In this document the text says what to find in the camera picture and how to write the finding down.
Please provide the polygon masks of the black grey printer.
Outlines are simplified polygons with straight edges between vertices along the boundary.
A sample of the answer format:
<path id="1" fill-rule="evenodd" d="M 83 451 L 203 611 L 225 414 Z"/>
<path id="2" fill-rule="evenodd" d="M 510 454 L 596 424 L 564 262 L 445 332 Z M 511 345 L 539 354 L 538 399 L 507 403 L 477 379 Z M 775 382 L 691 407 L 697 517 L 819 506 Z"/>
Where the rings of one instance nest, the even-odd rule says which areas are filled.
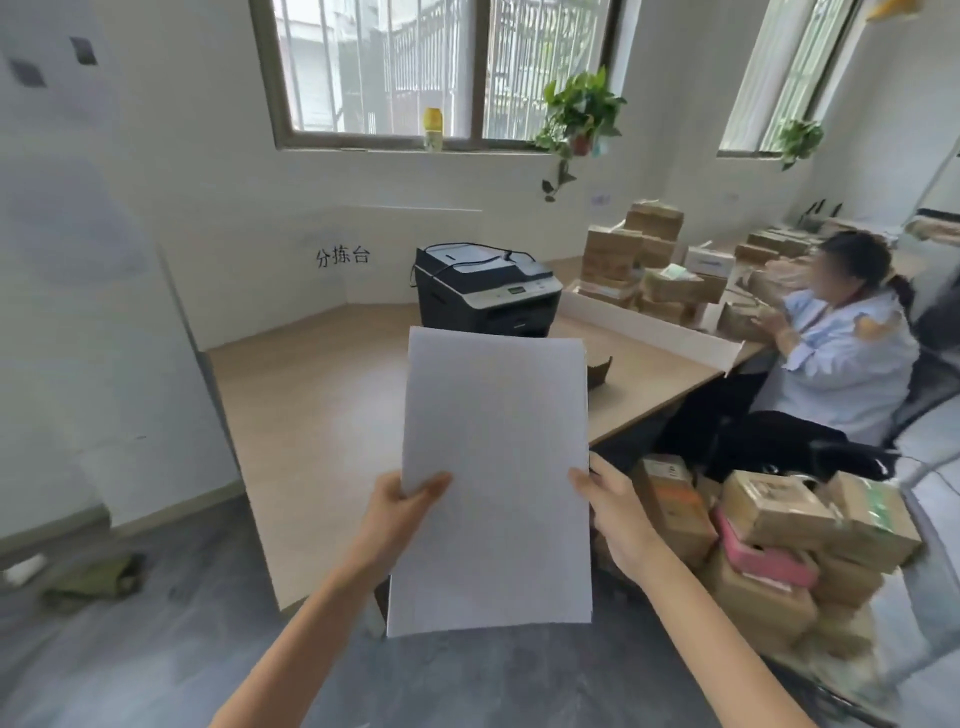
<path id="1" fill-rule="evenodd" d="M 528 338 L 548 336 L 564 288 L 530 253 L 469 242 L 418 248 L 411 285 L 426 328 Z"/>

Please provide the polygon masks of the narrow barred window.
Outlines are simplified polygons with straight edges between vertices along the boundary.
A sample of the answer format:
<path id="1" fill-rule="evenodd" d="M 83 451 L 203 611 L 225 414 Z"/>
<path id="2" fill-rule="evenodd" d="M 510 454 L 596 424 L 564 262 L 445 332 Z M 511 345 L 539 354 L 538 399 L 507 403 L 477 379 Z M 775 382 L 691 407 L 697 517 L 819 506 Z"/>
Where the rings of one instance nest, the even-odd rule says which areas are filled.
<path id="1" fill-rule="evenodd" d="M 784 122 L 800 118 L 822 125 L 863 2 L 766 0 L 718 156 L 781 159 Z"/>

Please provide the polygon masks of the pink flat box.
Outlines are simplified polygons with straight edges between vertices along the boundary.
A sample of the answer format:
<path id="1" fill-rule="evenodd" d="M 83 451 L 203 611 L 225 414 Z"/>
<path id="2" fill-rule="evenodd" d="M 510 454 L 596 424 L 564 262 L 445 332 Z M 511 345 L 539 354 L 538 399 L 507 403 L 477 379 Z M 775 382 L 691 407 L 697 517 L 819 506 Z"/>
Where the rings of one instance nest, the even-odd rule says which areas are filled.
<path id="1" fill-rule="evenodd" d="M 738 573 L 805 589 L 816 585 L 820 569 L 808 552 L 743 542 L 719 505 L 713 506 L 710 517 L 726 559 Z"/>

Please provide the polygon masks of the person's right hand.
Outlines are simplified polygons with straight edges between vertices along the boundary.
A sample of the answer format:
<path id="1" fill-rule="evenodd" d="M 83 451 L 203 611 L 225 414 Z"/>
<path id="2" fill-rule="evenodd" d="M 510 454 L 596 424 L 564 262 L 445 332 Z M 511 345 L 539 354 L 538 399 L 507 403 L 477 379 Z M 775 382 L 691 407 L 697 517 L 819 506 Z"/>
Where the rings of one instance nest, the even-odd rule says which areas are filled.
<path id="1" fill-rule="evenodd" d="M 586 470 L 603 480 L 603 503 L 593 513 L 614 563 L 642 590 L 661 589 L 666 545 L 652 525 L 630 478 L 590 451 Z"/>

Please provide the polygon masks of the white small box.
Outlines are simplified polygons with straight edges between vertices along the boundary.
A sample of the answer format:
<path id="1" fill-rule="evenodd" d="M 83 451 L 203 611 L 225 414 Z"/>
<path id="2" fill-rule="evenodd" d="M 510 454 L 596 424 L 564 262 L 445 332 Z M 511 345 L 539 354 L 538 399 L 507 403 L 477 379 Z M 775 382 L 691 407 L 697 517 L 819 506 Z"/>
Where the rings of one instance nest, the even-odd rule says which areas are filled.
<path id="1" fill-rule="evenodd" d="M 689 247 L 682 265 L 696 276 L 726 281 L 736 268 L 737 258 L 728 251 L 708 246 Z"/>

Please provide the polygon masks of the person's left hand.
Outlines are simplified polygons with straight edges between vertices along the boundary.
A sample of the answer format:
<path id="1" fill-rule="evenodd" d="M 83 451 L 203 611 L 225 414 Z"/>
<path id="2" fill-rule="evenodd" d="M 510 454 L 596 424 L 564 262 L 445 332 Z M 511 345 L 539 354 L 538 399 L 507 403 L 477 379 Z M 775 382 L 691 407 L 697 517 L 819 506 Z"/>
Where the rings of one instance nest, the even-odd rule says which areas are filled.
<path id="1" fill-rule="evenodd" d="M 384 472 L 375 481 L 356 537 L 347 551 L 347 568 L 369 589 L 382 583 L 419 531 L 428 511 L 408 511 L 399 469 Z"/>

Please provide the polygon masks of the large barred window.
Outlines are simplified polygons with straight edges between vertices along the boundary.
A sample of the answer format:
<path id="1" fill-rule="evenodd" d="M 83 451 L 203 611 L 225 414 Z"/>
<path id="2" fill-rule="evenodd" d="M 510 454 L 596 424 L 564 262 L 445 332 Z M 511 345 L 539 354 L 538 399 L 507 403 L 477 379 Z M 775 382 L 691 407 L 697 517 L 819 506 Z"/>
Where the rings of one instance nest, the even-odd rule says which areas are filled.
<path id="1" fill-rule="evenodd" d="M 625 0 L 247 0 L 279 150 L 534 151 L 545 89 L 610 68 Z"/>

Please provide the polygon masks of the person's right forearm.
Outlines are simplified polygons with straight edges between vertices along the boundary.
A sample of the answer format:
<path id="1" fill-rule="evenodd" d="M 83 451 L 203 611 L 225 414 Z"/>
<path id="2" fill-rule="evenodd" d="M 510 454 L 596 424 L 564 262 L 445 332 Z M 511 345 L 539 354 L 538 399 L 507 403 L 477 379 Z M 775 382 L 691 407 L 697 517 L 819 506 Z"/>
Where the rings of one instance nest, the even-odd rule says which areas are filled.
<path id="1" fill-rule="evenodd" d="M 662 543 L 616 553 L 722 728 L 818 728 L 679 558 Z"/>

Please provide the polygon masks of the potted green trailing plant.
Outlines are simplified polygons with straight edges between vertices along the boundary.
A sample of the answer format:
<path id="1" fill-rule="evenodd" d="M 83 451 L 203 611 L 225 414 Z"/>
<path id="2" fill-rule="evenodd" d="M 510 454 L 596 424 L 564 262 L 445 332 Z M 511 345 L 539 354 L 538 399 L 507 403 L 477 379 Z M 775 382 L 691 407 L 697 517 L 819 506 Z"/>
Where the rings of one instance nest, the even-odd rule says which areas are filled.
<path id="1" fill-rule="evenodd" d="M 551 79 L 542 100 L 546 116 L 532 144 L 558 160 L 555 176 L 541 181 L 543 199 L 552 204 L 563 187 L 577 180 L 570 169 L 573 160 L 598 156 L 606 140 L 621 137 L 618 116 L 627 101 L 611 91 L 605 65 L 568 77 L 562 86 Z"/>

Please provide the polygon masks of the pile of brown cardboard boxes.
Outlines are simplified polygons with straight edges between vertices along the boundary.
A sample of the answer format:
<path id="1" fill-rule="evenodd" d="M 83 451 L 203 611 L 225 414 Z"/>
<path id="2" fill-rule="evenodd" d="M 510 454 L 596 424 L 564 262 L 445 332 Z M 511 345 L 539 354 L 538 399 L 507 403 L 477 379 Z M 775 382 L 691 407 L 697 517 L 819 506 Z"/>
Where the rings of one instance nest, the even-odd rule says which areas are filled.
<path id="1" fill-rule="evenodd" d="M 720 483 L 666 454 L 630 480 L 666 545 L 768 657 L 873 653 L 870 603 L 924 546 L 895 481 L 736 469 Z"/>
<path id="2" fill-rule="evenodd" d="M 765 310 L 806 288 L 815 236 L 766 227 L 726 244 L 688 246 L 679 240 L 685 215 L 657 200 L 633 203 L 612 227 L 592 226 L 581 268 L 565 291 L 634 310 L 661 321 L 717 334 L 734 342 L 772 345 L 758 327 Z M 736 265 L 728 279 L 699 276 L 683 265 L 690 247 L 729 252 Z"/>

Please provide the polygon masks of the grey office chair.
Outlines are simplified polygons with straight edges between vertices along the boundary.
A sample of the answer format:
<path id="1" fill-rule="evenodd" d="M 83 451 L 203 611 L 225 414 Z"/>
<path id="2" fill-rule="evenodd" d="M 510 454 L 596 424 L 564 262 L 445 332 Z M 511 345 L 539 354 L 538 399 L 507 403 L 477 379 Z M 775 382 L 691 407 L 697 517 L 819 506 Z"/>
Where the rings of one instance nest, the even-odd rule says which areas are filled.
<path id="1" fill-rule="evenodd" d="M 895 411 L 881 457 L 882 480 L 896 476 L 905 457 L 899 440 L 919 420 L 960 397 L 960 286 L 941 294 L 912 324 L 919 356 L 911 373 L 908 394 Z"/>

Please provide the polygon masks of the green cloth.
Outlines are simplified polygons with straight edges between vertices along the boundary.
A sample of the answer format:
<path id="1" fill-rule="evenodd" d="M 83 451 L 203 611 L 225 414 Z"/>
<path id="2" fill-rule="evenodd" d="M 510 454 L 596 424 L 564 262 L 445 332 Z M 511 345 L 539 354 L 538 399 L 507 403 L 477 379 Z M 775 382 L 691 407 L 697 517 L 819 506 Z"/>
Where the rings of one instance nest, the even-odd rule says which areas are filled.
<path id="1" fill-rule="evenodd" d="M 80 566 L 44 588 L 39 601 L 66 615 L 96 602 L 126 600 L 142 590 L 146 561 L 142 553 L 128 553 Z"/>

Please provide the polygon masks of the person's left forearm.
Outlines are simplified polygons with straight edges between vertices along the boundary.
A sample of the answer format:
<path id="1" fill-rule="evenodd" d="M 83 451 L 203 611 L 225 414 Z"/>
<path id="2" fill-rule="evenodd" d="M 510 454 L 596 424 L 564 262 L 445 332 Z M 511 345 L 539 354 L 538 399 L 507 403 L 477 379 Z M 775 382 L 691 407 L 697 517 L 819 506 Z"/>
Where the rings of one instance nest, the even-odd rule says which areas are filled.
<path id="1" fill-rule="evenodd" d="M 384 577 L 374 562 L 338 566 L 215 712 L 209 728 L 301 728 Z"/>

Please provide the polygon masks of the long white cardboard tray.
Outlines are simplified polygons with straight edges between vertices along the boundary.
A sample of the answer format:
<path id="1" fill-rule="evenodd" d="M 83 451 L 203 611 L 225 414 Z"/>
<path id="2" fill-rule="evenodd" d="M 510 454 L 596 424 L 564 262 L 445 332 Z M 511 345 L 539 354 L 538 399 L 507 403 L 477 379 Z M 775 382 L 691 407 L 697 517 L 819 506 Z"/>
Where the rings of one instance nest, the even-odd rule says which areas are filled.
<path id="1" fill-rule="evenodd" d="M 746 342 L 732 342 L 569 291 L 560 294 L 558 315 L 620 334 L 724 375 L 749 357 Z"/>

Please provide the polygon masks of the white paper sheet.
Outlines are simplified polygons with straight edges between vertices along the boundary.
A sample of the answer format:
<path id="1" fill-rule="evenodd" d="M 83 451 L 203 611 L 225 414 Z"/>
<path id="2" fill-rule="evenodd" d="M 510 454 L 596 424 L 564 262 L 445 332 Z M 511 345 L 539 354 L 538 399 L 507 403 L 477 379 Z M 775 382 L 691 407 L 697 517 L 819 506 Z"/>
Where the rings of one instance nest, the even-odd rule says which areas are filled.
<path id="1" fill-rule="evenodd" d="M 403 490 L 452 481 L 390 574 L 386 637 L 589 624 L 584 341 L 414 326 L 408 357 Z"/>

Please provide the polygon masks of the small potted green plant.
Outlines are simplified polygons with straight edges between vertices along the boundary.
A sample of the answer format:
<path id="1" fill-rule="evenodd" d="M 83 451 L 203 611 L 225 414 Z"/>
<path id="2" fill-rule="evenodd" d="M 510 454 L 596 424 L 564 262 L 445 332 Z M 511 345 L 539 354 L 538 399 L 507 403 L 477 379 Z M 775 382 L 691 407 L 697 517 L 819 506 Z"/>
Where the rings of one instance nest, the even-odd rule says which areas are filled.
<path id="1" fill-rule="evenodd" d="M 798 162 L 809 159 L 817 151 L 823 138 L 823 127 L 815 120 L 795 118 L 783 122 L 777 135 L 781 171 L 786 172 Z"/>

